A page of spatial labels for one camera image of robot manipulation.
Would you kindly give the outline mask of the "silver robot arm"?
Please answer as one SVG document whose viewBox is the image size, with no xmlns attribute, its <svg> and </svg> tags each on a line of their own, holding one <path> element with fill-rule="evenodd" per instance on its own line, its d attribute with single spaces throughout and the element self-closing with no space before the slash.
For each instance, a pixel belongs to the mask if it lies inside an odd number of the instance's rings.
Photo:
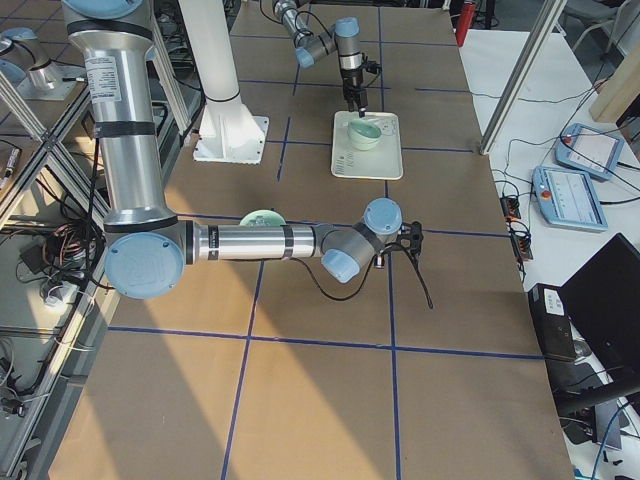
<svg viewBox="0 0 640 480">
<path fill-rule="evenodd" d="M 315 18 L 312 12 L 302 10 L 306 4 L 309 1 L 273 1 L 275 21 L 289 33 L 301 68 L 310 68 L 323 58 L 337 53 L 342 92 L 348 110 L 357 112 L 363 118 L 368 107 L 368 86 L 364 74 L 373 74 L 377 79 L 382 67 L 363 53 L 360 25 L 356 17 L 339 18 L 330 28 L 318 20 L 321 31 L 315 33 L 304 19 L 304 15 Z"/>
<path fill-rule="evenodd" d="M 257 164 L 268 121 L 243 103 L 224 8 L 184 1 L 184 24 L 205 97 L 196 157 Z M 317 257 L 338 281 L 364 273 L 401 232 L 400 207 L 370 202 L 363 217 L 331 225 L 200 225 L 182 221 L 165 201 L 146 69 L 153 49 L 149 1 L 67 1 L 70 42 L 83 54 L 104 162 L 110 209 L 104 221 L 105 271 L 123 295 L 148 299 L 173 289 L 200 259 L 289 260 Z"/>
</svg>

